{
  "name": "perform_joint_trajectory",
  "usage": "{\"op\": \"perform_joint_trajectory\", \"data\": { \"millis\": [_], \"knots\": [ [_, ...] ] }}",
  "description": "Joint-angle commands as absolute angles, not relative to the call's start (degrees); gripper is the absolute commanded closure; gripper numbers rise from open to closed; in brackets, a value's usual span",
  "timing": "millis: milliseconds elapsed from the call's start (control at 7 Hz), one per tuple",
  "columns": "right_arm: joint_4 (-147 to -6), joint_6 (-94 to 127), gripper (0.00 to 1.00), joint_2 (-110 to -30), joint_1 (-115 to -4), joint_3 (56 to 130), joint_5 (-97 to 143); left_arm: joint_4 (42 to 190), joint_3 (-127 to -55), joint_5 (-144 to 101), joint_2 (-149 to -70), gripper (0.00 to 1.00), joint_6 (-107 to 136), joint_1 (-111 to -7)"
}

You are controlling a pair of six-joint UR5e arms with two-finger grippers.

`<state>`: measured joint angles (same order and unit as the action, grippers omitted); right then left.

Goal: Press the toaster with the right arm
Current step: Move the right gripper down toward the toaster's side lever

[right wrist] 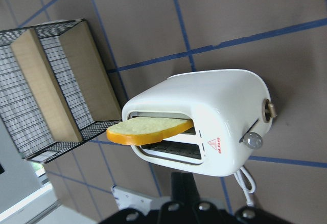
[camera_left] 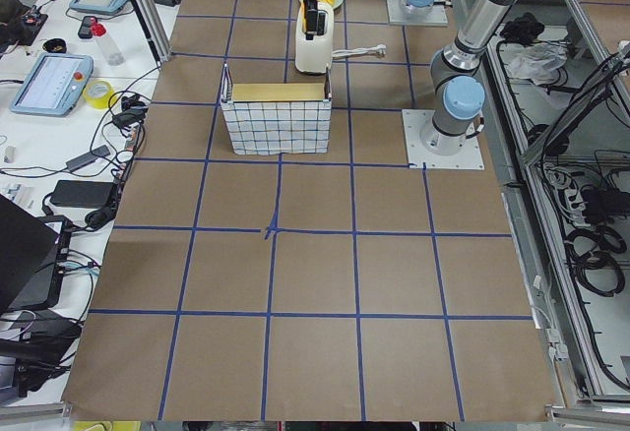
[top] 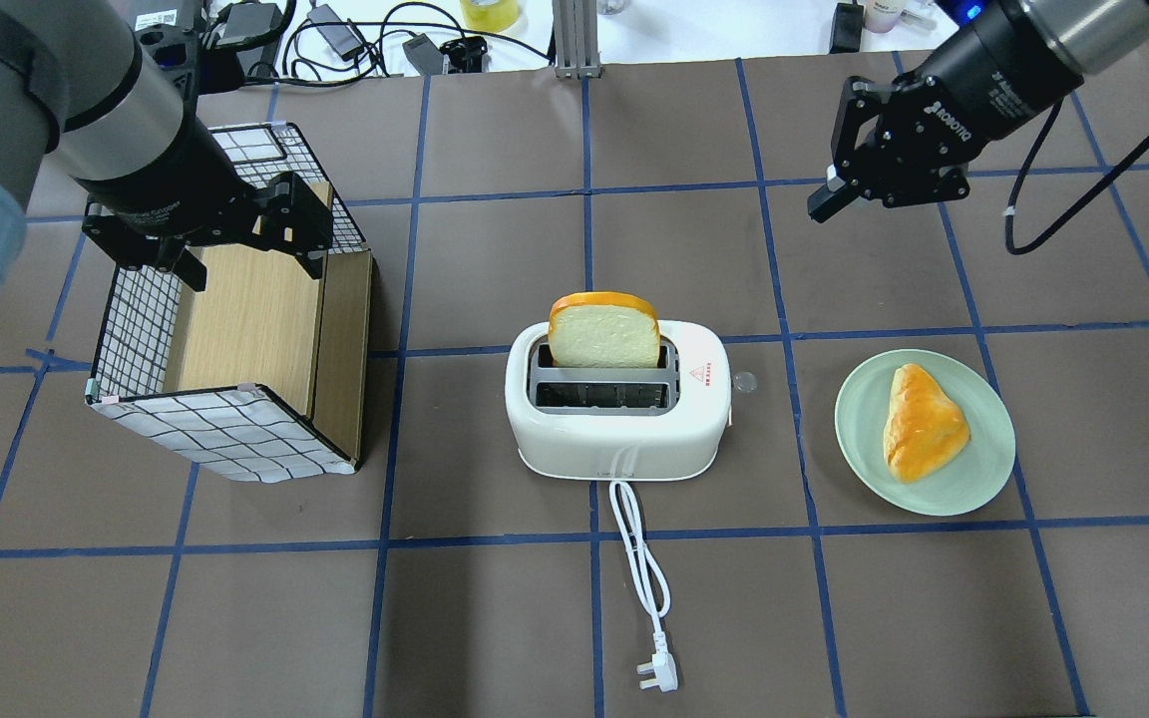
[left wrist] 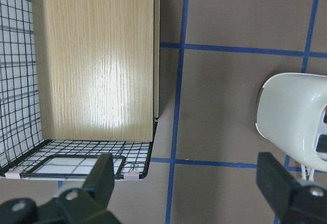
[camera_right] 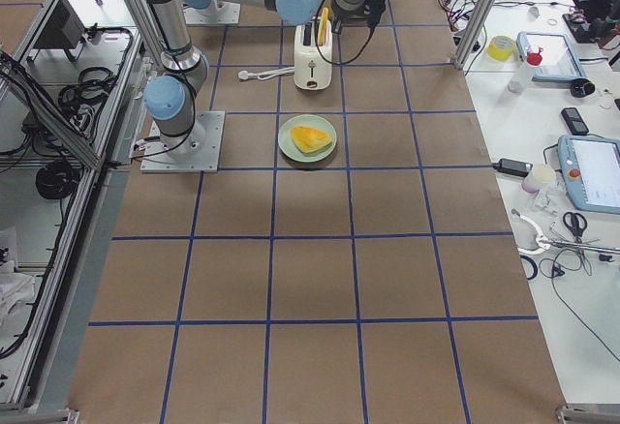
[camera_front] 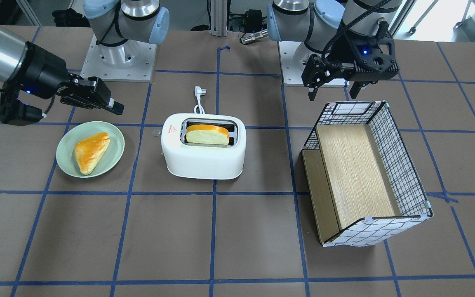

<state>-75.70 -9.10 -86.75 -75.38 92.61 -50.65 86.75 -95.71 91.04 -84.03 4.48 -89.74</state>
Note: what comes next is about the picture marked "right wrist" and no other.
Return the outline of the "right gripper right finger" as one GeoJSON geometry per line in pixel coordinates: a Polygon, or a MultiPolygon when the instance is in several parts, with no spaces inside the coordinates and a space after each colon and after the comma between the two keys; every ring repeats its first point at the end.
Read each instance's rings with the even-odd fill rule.
{"type": "Polygon", "coordinates": [[[182,173],[183,180],[183,209],[190,210],[199,203],[200,195],[196,186],[196,182],[192,173],[182,173]]]}

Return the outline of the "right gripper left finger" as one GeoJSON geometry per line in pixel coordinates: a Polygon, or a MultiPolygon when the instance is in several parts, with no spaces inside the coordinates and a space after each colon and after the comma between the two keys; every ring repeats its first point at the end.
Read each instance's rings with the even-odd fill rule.
{"type": "Polygon", "coordinates": [[[182,173],[171,173],[171,200],[183,203],[183,179],[182,173]]]}

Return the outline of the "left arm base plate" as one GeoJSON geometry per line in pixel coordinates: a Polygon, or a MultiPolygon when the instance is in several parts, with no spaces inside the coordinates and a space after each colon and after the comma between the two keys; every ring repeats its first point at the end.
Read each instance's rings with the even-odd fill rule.
{"type": "Polygon", "coordinates": [[[111,187],[111,192],[119,210],[136,209],[144,215],[151,210],[158,210],[167,200],[164,197],[152,197],[117,185],[111,187]]]}

